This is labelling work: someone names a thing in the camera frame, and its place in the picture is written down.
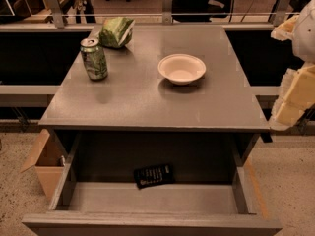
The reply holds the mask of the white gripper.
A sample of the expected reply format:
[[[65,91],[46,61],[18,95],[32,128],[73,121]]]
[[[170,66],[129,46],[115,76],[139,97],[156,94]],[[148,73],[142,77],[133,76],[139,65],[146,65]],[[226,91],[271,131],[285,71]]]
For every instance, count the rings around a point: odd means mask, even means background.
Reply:
[[[296,57],[305,62],[298,70],[288,68],[283,75],[269,125],[272,130],[285,131],[294,126],[305,111],[315,104],[315,0],[271,32],[271,38],[292,40]]]

